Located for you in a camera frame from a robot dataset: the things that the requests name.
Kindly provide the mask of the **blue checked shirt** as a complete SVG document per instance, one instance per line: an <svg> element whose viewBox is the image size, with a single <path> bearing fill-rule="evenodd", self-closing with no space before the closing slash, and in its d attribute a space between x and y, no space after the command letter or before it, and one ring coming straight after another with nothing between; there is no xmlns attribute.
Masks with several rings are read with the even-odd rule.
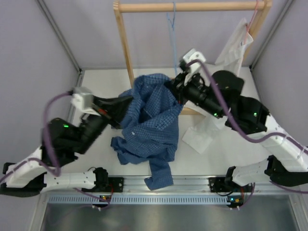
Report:
<svg viewBox="0 0 308 231"><path fill-rule="evenodd" d="M151 176L144 182L149 190L173 185L169 163L174 161L179 143L179 115L183 106L165 86L164 74L142 75L120 96L131 96L122 136L111 139L122 165L148 162Z"/></svg>

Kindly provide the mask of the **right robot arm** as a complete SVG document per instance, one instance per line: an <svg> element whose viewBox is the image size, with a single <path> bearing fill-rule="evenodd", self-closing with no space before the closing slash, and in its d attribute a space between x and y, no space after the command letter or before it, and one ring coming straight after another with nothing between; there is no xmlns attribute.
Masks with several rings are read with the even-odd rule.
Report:
<svg viewBox="0 0 308 231"><path fill-rule="evenodd" d="M182 138L198 153L203 153L224 127L269 152L269 156L258 163L228 168L224 178L227 190L235 191L240 186L264 181L280 187L307 183L307 147L288 135L259 100L241 94L242 78L220 70L212 75L210 85L206 85L199 73L182 72L165 86L180 104L192 102L214 117L212 122L187 129Z"/></svg>

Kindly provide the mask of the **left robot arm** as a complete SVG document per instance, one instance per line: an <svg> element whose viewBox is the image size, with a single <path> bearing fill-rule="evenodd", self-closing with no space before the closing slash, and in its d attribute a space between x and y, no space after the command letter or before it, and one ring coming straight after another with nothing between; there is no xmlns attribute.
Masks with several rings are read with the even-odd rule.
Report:
<svg viewBox="0 0 308 231"><path fill-rule="evenodd" d="M83 193L122 192L123 178L109 177L103 167L79 173L60 173L65 165L85 154L107 126L120 128L133 98L111 99L93 95L72 95L72 105L82 113L77 126L54 118L42 130L42 144L19 163L5 163L0 193L13 197L32 197L51 190L78 188Z"/></svg>

